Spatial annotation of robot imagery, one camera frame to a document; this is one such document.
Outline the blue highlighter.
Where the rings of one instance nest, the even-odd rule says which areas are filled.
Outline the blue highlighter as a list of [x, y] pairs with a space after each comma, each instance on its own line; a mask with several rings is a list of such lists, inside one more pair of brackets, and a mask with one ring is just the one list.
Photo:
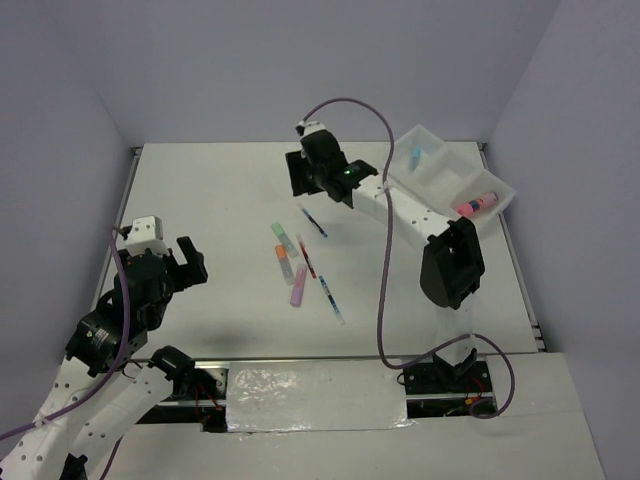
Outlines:
[[420, 147], [414, 147], [411, 151], [408, 169], [411, 173], [415, 172], [421, 163], [422, 150]]

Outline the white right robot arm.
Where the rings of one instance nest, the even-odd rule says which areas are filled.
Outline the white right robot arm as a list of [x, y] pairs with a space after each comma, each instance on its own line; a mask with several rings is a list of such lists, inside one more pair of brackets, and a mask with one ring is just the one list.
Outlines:
[[392, 243], [394, 236], [400, 236], [420, 254], [419, 287], [449, 316], [445, 325], [453, 331], [449, 339], [417, 359], [432, 360], [436, 383], [446, 391], [457, 391], [468, 381], [477, 359], [470, 326], [453, 317], [455, 312], [468, 312], [485, 272], [473, 222], [452, 220], [433, 211], [392, 186], [386, 169], [377, 170], [363, 160], [349, 162], [336, 137], [322, 123], [303, 121], [296, 132], [300, 148], [285, 156], [293, 195], [324, 193], [386, 228], [376, 320], [376, 345], [382, 363], [392, 365], [384, 351], [383, 322]]

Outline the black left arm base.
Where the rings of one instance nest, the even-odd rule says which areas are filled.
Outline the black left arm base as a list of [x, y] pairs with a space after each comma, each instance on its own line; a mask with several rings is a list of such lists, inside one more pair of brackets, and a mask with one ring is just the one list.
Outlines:
[[149, 362], [172, 383], [170, 395], [141, 420], [144, 424], [198, 424], [204, 432], [225, 433], [229, 369], [201, 368], [175, 347], [157, 350]]

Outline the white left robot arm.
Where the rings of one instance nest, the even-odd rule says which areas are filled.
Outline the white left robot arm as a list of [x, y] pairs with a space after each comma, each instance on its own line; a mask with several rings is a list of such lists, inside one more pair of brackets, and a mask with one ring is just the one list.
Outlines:
[[53, 387], [34, 420], [2, 434], [17, 437], [1, 461], [4, 479], [85, 479], [106, 453], [157, 403], [195, 392], [204, 372], [175, 347], [158, 349], [132, 377], [123, 371], [157, 329], [173, 296], [206, 283], [204, 256], [191, 239], [185, 257], [146, 247], [111, 249], [111, 290], [77, 324]]

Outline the green highlighter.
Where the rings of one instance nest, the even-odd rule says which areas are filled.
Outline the green highlighter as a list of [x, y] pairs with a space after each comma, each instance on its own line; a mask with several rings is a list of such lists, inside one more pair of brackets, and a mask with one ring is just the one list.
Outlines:
[[288, 234], [286, 233], [282, 225], [278, 222], [274, 222], [271, 224], [271, 230], [273, 231], [276, 238], [283, 245], [287, 255], [291, 258], [296, 258], [299, 255], [298, 250], [294, 246], [293, 242], [289, 238]]

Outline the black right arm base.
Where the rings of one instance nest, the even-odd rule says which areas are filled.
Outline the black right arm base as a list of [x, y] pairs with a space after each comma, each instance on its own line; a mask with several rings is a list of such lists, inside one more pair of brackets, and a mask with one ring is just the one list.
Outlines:
[[435, 355], [402, 370], [396, 377], [404, 388], [409, 419], [494, 415], [497, 402], [485, 360], [476, 350], [461, 363], [451, 366]]

